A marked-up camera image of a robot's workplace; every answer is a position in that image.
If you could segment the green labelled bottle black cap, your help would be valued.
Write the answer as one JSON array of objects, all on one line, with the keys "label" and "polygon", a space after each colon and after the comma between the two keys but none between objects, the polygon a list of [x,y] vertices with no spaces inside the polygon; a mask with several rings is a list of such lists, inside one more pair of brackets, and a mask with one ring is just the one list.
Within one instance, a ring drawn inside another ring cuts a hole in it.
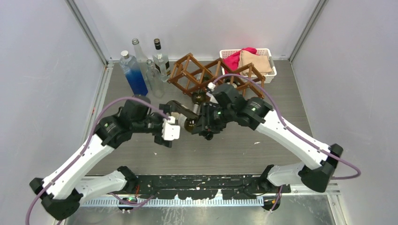
[{"label": "green labelled bottle black cap", "polygon": [[178,125],[181,128],[184,128],[189,133],[191,133],[192,127],[195,124],[195,122],[202,119],[206,124],[206,134],[201,136],[208,141],[212,140],[212,138],[214,137],[214,133],[211,130],[211,123],[209,118],[203,118],[202,116],[199,116],[197,119],[188,119],[186,116],[178,114],[176,112],[173,112],[172,115],[176,118]]}]

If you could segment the round clear bottle pink label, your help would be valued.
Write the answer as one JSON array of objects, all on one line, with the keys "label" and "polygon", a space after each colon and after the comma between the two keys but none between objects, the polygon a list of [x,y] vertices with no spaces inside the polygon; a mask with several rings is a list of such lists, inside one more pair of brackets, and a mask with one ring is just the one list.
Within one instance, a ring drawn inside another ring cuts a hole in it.
[{"label": "round clear bottle pink label", "polygon": [[148,81],[148,78],[146,76],[146,72],[147,72],[147,64],[146,61],[148,60],[148,57],[144,54],[140,42],[137,38],[132,39],[132,44],[135,50],[135,56],[137,59],[137,62],[139,64],[142,76],[144,78],[145,84],[147,86],[148,91],[150,92],[151,87],[150,87],[150,83]]}]

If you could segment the blue Dash Blue bottle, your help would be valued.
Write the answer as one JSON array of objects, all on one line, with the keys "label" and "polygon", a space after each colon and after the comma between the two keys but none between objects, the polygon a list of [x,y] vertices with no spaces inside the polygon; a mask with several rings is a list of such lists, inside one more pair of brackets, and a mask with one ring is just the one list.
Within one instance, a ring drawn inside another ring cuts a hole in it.
[{"label": "blue Dash Blue bottle", "polygon": [[125,74],[133,94],[146,96],[148,94],[148,89],[136,57],[130,55],[127,50],[121,51],[119,65]]}]

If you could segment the square clear liquor bottle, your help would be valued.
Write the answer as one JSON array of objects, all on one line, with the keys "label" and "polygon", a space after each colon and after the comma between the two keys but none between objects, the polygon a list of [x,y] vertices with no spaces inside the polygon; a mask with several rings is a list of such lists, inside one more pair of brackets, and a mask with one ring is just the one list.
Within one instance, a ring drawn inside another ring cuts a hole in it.
[{"label": "square clear liquor bottle", "polygon": [[171,73],[168,55],[164,52],[164,49],[161,46],[160,39],[155,38],[153,42],[156,49],[156,54],[153,55],[155,67],[161,74],[161,80],[166,83]]}]

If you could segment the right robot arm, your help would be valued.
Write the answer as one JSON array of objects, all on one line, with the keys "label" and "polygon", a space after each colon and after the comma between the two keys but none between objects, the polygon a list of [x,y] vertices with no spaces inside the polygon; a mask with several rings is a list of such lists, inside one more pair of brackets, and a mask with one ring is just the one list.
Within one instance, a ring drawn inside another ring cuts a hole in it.
[{"label": "right robot arm", "polygon": [[230,84],[215,87],[211,102],[201,105],[192,134],[211,140],[229,122],[274,139],[301,160],[285,166],[268,165],[259,179],[259,186],[265,192],[271,193],[279,186],[297,183],[319,193],[326,190],[338,164],[336,158],[343,153],[340,145],[329,146],[315,140],[279,118],[276,109],[263,99],[252,97],[246,100]]}]

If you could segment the slim clear glass bottle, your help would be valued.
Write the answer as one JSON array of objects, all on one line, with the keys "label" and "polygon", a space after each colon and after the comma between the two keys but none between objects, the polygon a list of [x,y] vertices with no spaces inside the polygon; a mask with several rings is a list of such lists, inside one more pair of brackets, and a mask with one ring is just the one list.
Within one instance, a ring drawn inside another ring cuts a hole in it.
[{"label": "slim clear glass bottle", "polygon": [[162,98],[165,94],[163,82],[161,80],[161,74],[155,68],[154,62],[152,60],[146,61],[147,72],[146,77],[149,82],[152,94],[157,98]]}]

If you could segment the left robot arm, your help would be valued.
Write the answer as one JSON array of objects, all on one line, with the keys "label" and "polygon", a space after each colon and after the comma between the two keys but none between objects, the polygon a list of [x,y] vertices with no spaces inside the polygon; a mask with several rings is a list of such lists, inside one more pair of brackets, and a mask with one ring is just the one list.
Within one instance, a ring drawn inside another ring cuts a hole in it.
[{"label": "left robot arm", "polygon": [[130,194],[137,190],[138,179],[126,166],[82,182],[99,161],[130,140],[134,133],[151,134],[156,144],[169,148],[179,138],[179,118],[197,118],[193,110],[175,100],[159,106],[153,106],[145,96],[122,97],[122,101],[124,105],[117,113],[98,115],[87,139],[62,166],[49,176],[30,182],[35,200],[40,200],[56,220],[70,217],[80,205],[101,195],[117,191]]}]

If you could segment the green bottle silver cap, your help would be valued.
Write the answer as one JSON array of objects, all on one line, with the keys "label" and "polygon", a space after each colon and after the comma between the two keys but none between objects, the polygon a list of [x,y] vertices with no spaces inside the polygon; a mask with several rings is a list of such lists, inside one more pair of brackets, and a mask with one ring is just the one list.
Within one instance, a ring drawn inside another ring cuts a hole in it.
[{"label": "green bottle silver cap", "polygon": [[203,102],[206,102],[206,100],[207,100],[206,92],[207,92],[207,84],[205,86],[203,86],[203,88],[199,88],[197,91],[192,93],[192,97],[191,97],[191,100],[193,102],[193,110],[192,111],[197,115],[199,115],[199,112],[200,112],[200,105]]}]

